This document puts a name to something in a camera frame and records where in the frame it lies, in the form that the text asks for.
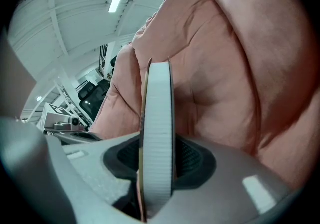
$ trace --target white ceiling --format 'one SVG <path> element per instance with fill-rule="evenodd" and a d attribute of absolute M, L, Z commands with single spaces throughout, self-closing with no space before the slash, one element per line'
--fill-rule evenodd
<path fill-rule="evenodd" d="M 53 82 L 61 66 L 79 78 L 79 73 L 97 63 L 100 52 L 94 49 L 116 41 L 112 52 L 115 56 L 163 2 L 121 0 L 117 11 L 109 13 L 111 1 L 23 1 L 10 24 L 9 41 L 38 82 Z"/>

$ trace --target pink couch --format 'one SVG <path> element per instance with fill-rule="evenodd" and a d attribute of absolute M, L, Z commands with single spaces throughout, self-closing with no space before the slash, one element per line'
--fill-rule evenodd
<path fill-rule="evenodd" d="M 138 131 L 148 60 L 170 57 L 176 132 L 246 151 L 300 187 L 320 147 L 319 53 L 299 0 L 165 0 L 119 52 L 91 132 Z"/>

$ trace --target ceiling beam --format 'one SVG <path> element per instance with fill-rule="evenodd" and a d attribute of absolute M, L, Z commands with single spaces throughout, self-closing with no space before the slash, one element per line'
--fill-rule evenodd
<path fill-rule="evenodd" d="M 77 58 L 78 56 L 82 56 L 83 54 L 100 47 L 101 45 L 107 44 L 109 42 L 115 41 L 118 39 L 118 36 L 113 34 L 103 35 L 101 37 L 94 38 L 78 46 L 74 47 L 73 49 L 69 50 L 69 54 L 71 59 Z"/>
<path fill-rule="evenodd" d="M 53 29 L 54 32 L 56 34 L 56 37 L 59 41 L 59 44 L 62 48 L 62 51 L 65 55 L 68 55 L 68 51 L 67 48 L 65 47 L 65 42 L 62 38 L 62 34 L 61 34 L 61 30 L 59 27 L 59 23 L 58 23 L 58 18 L 57 18 L 57 11 L 55 10 L 56 7 L 56 0 L 49 0 L 49 9 L 50 9 L 50 15 L 51 15 L 51 19 L 52 19 L 52 23 L 53 23 Z"/>
<path fill-rule="evenodd" d="M 117 26 L 117 28 L 116 28 L 116 31 L 115 31 L 115 33 L 116 33 L 118 36 L 121 34 L 121 32 L 122 32 L 122 30 L 123 30 L 123 28 L 124 28 L 124 24 L 126 23 L 128 17 L 130 16 L 130 13 L 131 13 L 132 9 L 134 8 L 136 1 L 137 1 L 137 0 L 130 1 L 130 2 L 127 4 L 124 12 L 122 13 L 122 16 L 120 17 L 120 22 L 119 22 L 119 24 L 118 24 L 118 26 Z"/>

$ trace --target black chair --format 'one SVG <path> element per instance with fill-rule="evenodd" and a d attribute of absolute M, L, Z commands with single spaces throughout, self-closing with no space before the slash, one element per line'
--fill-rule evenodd
<path fill-rule="evenodd" d="M 109 87 L 110 83 L 107 80 L 102 80 L 97 86 L 92 82 L 88 82 L 78 93 L 81 108 L 93 121 L 99 112 Z"/>
<path fill-rule="evenodd" d="M 115 70 L 116 59 L 117 59 L 116 57 L 117 57 L 117 55 L 116 55 L 114 58 L 112 58 L 111 61 L 110 61 L 110 64 L 111 64 L 111 66 L 113 67 L 113 68 L 112 68 L 112 74 L 114 74 L 113 72 L 114 72 L 114 70 Z"/>

